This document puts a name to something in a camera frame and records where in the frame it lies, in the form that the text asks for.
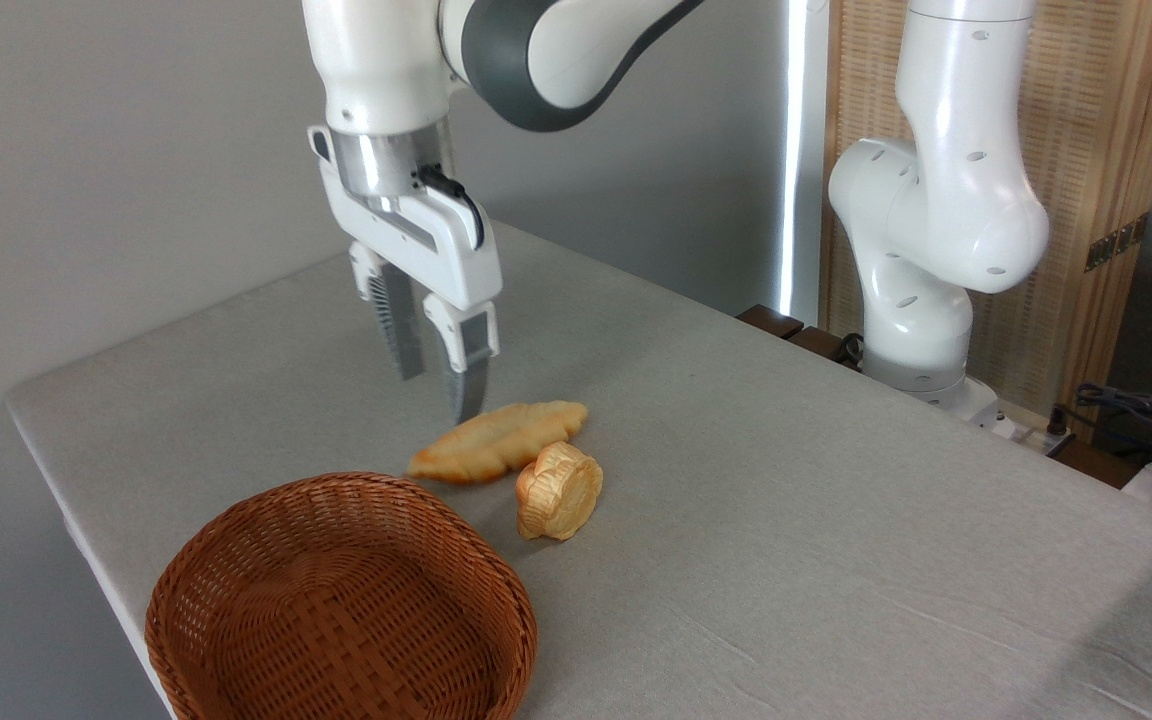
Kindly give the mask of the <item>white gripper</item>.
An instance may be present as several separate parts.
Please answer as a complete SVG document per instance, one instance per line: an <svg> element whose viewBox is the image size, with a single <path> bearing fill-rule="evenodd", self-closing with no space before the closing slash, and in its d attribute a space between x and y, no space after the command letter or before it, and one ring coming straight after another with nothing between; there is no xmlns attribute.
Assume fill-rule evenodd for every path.
<svg viewBox="0 0 1152 720"><path fill-rule="evenodd" d="M422 310L442 338L453 420L483 411L488 365L500 353L494 302L503 287L497 243L470 200L403 174L404 192L367 196L343 177L346 164L326 126L306 128L326 200L353 242L349 260L358 296L376 320L402 381L424 374L411 278L429 288Z"/></svg>

